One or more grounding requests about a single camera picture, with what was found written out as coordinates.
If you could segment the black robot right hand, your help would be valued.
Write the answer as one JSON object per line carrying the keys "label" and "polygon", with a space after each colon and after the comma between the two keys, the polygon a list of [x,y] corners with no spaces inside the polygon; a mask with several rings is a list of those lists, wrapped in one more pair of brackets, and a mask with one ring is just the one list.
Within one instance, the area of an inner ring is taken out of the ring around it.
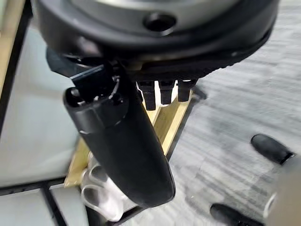
{"label": "black robot right hand", "polygon": [[277,0],[34,0],[50,69],[73,82],[64,106],[94,157],[139,206],[175,185],[147,111],[186,102],[199,78],[257,51]]}

